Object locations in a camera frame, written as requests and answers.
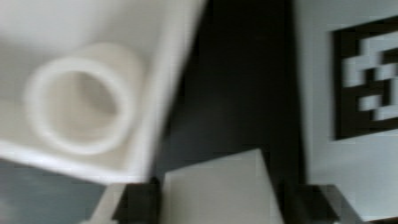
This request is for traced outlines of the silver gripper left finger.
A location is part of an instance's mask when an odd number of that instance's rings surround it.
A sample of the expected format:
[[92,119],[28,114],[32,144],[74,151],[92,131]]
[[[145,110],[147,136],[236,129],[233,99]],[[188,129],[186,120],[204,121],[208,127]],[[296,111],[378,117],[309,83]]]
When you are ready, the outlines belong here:
[[87,224],[158,224],[160,186],[112,184],[103,192]]

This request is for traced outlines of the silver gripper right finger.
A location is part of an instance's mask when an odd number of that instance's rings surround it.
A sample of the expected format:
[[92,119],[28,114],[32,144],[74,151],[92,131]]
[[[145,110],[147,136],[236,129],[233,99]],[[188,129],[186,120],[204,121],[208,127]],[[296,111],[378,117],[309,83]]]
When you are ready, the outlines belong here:
[[293,185],[284,188],[286,224],[368,224],[334,185]]

